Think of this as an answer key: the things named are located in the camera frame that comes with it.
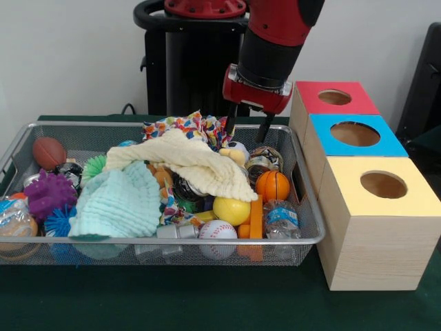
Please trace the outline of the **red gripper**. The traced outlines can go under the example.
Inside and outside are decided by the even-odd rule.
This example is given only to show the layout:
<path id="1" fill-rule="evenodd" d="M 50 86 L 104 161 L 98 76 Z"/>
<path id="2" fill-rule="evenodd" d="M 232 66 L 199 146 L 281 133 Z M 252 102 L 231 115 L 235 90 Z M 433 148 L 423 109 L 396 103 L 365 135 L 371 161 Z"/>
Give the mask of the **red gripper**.
<path id="1" fill-rule="evenodd" d="M 280 114 L 286 107 L 291 95 L 294 85 L 291 81 L 284 82 L 280 89 L 266 90 L 248 84 L 237 71 L 236 64 L 230 64 L 226 70 L 223 80 L 223 97 L 231 101 L 227 120 L 225 123 L 225 132 L 232 136 L 236 123 L 237 103 L 246 103 L 251 106 L 261 108 L 266 112 L 265 119 L 261 123 L 258 134 L 256 136 L 256 143 L 263 143 L 270 129 L 275 114 Z"/>

